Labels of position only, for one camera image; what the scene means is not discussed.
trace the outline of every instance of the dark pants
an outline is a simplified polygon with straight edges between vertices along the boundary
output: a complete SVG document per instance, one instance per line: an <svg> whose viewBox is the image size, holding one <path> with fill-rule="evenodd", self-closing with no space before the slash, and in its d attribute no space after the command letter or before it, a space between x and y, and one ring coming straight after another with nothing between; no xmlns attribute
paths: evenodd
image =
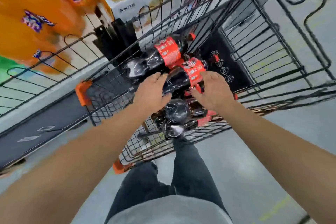
<svg viewBox="0 0 336 224"><path fill-rule="evenodd" d="M171 185L158 181L158 168L154 163L146 162L137 165L124 178L105 224L115 214L134 205L175 194L213 202L228 213L196 147L184 138L175 139L173 144L176 157Z"/></svg>

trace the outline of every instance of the right arm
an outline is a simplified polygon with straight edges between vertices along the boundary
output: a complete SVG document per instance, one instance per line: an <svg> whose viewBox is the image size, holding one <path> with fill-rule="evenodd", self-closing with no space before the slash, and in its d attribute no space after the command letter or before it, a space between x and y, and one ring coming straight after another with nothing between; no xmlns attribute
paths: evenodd
<svg viewBox="0 0 336 224"><path fill-rule="evenodd" d="M336 156L234 101L225 79L204 72L204 94L193 96L216 111L278 183L317 223L336 223Z"/></svg>

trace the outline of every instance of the hand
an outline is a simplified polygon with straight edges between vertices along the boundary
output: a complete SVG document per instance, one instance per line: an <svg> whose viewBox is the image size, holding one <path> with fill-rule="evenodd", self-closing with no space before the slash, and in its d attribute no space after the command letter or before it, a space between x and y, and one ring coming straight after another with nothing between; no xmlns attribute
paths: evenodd
<svg viewBox="0 0 336 224"><path fill-rule="evenodd" d="M222 113L235 103L233 94L225 78L212 71L201 72L204 81L204 93L192 90L191 94L208 110Z"/></svg>
<svg viewBox="0 0 336 224"><path fill-rule="evenodd" d="M157 72L147 77L138 87L133 103L139 106L147 116L161 110L171 99L171 94L162 96L162 88L168 74Z"/></svg>

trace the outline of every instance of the floor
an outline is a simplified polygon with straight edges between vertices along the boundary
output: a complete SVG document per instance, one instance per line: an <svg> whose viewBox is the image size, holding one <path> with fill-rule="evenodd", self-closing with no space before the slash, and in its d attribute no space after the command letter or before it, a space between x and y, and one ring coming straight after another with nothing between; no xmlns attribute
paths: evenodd
<svg viewBox="0 0 336 224"><path fill-rule="evenodd" d="M303 21L305 17L303 14L307 15L307 11L311 11L311 8L319 4L318 1L310 0L307 6L293 7L291 12L298 21ZM273 0L268 1L265 9L272 14L272 20L281 25L283 14L277 13L277 8L272 2ZM336 0L328 0L321 14L313 16L310 21L314 33L334 63L336 54L334 54L332 36L334 35L333 29L336 27L333 15L335 2ZM304 65L307 69L311 69L315 64L309 56L311 53L302 47L302 41L295 34L290 34L291 28L282 27L281 31L293 46L294 51L299 53L299 59L306 62ZM336 72L336 66L333 65L331 70ZM320 74L312 77L311 80L314 83L320 83L327 79L325 74ZM335 113L336 100L331 100L315 106L278 111L266 118L336 154ZM69 131L31 154L21 168L10 176L0 179L0 193L23 173L28 172L58 147L84 133L90 126L90 123L87 123L78 129ZM196 147L207 164L234 223L296 224L305 215L305 211L280 187L233 130L217 134L196 144ZM166 184L169 184L172 179L174 156L172 153L156 160L159 167L158 178ZM125 175L115 175L112 169L108 171L85 201L72 223L102 224Z"/></svg>

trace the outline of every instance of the right hand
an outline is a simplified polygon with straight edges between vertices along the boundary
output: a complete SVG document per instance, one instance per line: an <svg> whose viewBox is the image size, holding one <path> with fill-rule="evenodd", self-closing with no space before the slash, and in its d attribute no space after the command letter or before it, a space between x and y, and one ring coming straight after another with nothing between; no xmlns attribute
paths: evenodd
<svg viewBox="0 0 336 224"><path fill-rule="evenodd" d="M235 103L233 94L225 78L212 71L201 72L204 81L204 93L192 90L191 94L208 110L223 113Z"/></svg>

